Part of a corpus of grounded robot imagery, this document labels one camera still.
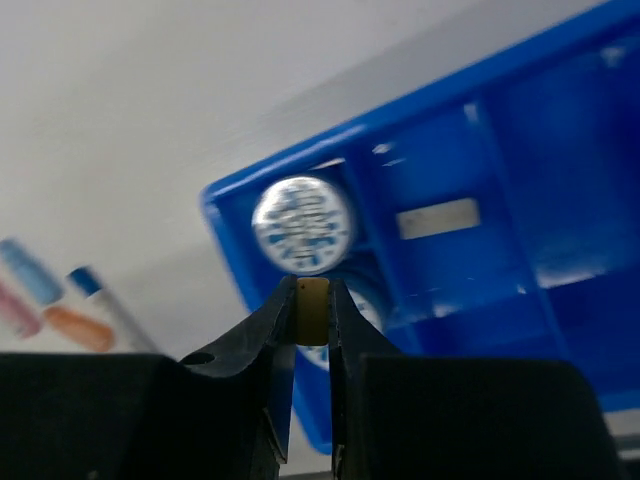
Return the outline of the yellow eraser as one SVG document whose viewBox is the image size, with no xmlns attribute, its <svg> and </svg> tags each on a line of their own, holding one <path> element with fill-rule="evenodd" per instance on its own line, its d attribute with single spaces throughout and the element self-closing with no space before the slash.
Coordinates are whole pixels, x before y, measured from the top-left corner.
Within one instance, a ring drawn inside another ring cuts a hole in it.
<svg viewBox="0 0 640 480">
<path fill-rule="evenodd" d="M 329 287 L 326 278 L 298 278 L 296 284 L 296 343 L 324 346 L 328 343 Z"/>
</svg>

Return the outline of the blue white marker pen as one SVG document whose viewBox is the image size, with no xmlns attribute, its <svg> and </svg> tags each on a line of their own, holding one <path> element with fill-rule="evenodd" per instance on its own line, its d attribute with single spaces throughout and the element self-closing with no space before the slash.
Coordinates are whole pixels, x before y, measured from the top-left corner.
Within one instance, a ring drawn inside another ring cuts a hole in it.
<svg viewBox="0 0 640 480">
<path fill-rule="evenodd" d="M 77 267 L 67 278 L 99 313 L 111 322 L 118 338 L 133 351 L 159 352 L 158 346 L 91 267 Z"/>
</svg>

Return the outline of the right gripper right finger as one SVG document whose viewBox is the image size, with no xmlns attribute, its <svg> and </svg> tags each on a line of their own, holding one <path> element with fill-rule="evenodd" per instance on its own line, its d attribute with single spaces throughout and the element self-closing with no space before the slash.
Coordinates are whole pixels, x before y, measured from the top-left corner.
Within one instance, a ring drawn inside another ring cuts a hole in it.
<svg viewBox="0 0 640 480">
<path fill-rule="evenodd" d="M 330 371 L 337 479 L 621 479 L 597 398 L 556 360 L 389 346 Z"/>
</svg>

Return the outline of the blue slime jar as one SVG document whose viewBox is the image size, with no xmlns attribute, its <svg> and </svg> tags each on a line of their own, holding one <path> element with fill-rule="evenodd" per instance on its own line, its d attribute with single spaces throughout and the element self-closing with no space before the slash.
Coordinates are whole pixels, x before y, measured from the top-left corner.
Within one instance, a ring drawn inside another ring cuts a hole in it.
<svg viewBox="0 0 640 480">
<path fill-rule="evenodd" d="M 329 370 L 354 376 L 360 369 L 362 356 L 377 348 L 389 346 L 386 338 L 361 315 L 341 279 L 328 279 L 329 330 L 328 343 L 324 346 L 298 346 L 304 349 L 327 350 Z"/>
<path fill-rule="evenodd" d="M 251 216 L 262 253 L 280 270 L 319 275 L 348 255 L 358 235 L 346 192 L 316 175 L 294 175 L 271 184 Z"/>
</svg>

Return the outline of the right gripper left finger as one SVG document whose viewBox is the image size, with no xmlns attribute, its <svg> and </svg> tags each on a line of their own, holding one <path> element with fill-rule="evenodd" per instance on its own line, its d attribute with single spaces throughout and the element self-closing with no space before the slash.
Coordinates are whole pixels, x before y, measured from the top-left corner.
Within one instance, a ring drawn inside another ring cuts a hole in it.
<svg viewBox="0 0 640 480">
<path fill-rule="evenodd" d="M 288 454 L 297 280 L 181 360 L 1 358 L 5 479 L 274 479 Z"/>
</svg>

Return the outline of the grey speckled eraser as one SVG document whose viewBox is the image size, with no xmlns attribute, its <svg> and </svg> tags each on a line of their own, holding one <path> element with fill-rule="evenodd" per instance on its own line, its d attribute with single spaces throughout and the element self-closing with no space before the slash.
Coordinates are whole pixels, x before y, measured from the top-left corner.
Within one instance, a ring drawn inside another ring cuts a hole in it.
<svg viewBox="0 0 640 480">
<path fill-rule="evenodd" d="M 413 240 L 477 227 L 481 216 L 477 201 L 463 198 L 400 212 L 396 223 L 400 238 Z"/>
</svg>

